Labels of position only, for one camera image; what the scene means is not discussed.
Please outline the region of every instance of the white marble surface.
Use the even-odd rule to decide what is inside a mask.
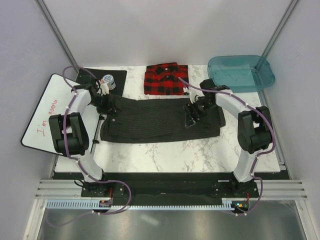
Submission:
[[[97,67],[97,69],[127,70],[123,96],[130,99],[181,98],[181,96],[145,95],[145,66]],[[189,82],[199,87],[208,78],[206,65],[189,65]],[[238,93],[251,106],[260,106],[256,92]],[[220,136],[206,139],[166,143],[128,144],[100,141],[94,160],[105,172],[231,172],[238,163],[240,146],[237,140],[237,120],[224,110],[226,126]],[[60,156],[56,172],[79,172],[72,160]],[[279,172],[275,152],[259,158],[257,172]]]

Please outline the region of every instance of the metal frame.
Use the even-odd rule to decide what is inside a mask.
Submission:
[[[35,0],[39,8],[41,9],[45,19],[47,20],[50,28],[53,31],[56,39],[67,55],[69,61],[73,65],[77,65],[75,58],[73,57],[66,41],[64,40],[57,24],[55,23],[50,11],[48,10],[44,0]],[[285,10],[279,24],[277,25],[275,31],[273,32],[267,46],[265,47],[262,57],[266,58],[275,42],[277,41],[280,33],[282,32],[284,26],[286,25],[289,17],[292,15],[295,7],[297,6],[299,0],[291,0],[287,9]],[[258,93],[260,101],[263,105],[268,105],[266,95],[264,91]],[[281,170],[285,170],[285,158],[281,148],[281,145],[277,145],[276,155],[279,159],[279,165]],[[56,165],[56,160],[53,163],[53,169]],[[318,239],[319,236],[314,229],[310,213],[308,212],[306,203],[308,202],[306,192],[304,190],[303,184],[300,180],[264,180],[263,181],[263,195],[262,201],[283,201],[283,200],[294,200],[296,207],[298,209],[299,217],[303,225],[305,235],[308,240]],[[260,190],[260,182],[257,182],[257,187]],[[44,211],[47,206],[48,200],[90,200],[91,198],[81,197],[81,188],[76,186],[73,180],[41,180],[38,191],[35,196],[35,201],[30,214],[29,222],[24,234],[23,239],[37,239],[40,231],[40,226],[42,219],[44,217]],[[228,200],[242,200],[236,198],[224,199]]]
[[[257,187],[260,191],[261,185],[257,181]],[[317,233],[313,227],[312,220],[306,207],[307,194],[300,180],[264,180],[263,193],[261,201],[288,201],[294,200],[298,209],[299,217],[308,240],[316,240]],[[108,200],[109,198],[90,198],[81,197],[82,188],[75,185],[73,180],[41,180],[36,192],[35,201],[32,207],[29,222],[23,239],[37,239],[40,233],[41,222],[44,217],[45,209],[55,200],[60,202],[76,201],[77,203],[97,200]],[[228,207],[230,201],[241,201],[239,198],[224,198],[222,208],[215,209],[214,206],[179,206],[168,208],[162,206],[135,206],[129,207],[128,210],[223,210],[224,206]]]
[[[52,17],[46,3],[44,2],[44,0],[34,0],[35,3],[38,5],[39,9],[42,11],[42,14],[45,18],[45,20],[47,21],[47,23],[49,24],[55,38],[57,39],[57,41],[59,42],[61,48],[63,49],[65,55],[67,56],[67,58],[69,59],[70,63],[72,63],[72,65],[77,66],[77,61],[74,58],[74,56],[72,55],[64,37],[62,36],[58,25],[56,24],[54,18]]]

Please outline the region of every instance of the gray wall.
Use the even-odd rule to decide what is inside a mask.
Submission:
[[[69,62],[33,0],[2,2],[0,33],[0,239],[18,240],[52,161],[20,138],[50,75]]]
[[[44,1],[76,61],[87,67],[205,65],[214,56],[260,55],[290,2]]]
[[[266,91],[286,163],[303,181],[320,224],[319,0],[302,0],[267,60],[275,84]]]

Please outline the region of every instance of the folded shirt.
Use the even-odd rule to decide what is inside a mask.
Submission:
[[[185,86],[178,77],[189,82],[188,65],[172,62],[147,66],[144,74],[144,94],[183,95]]]

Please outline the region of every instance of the translucent blue bin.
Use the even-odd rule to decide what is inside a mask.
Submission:
[[[258,92],[276,80],[268,61],[256,55],[214,57],[208,63],[208,75],[214,84],[226,85],[234,93]]]

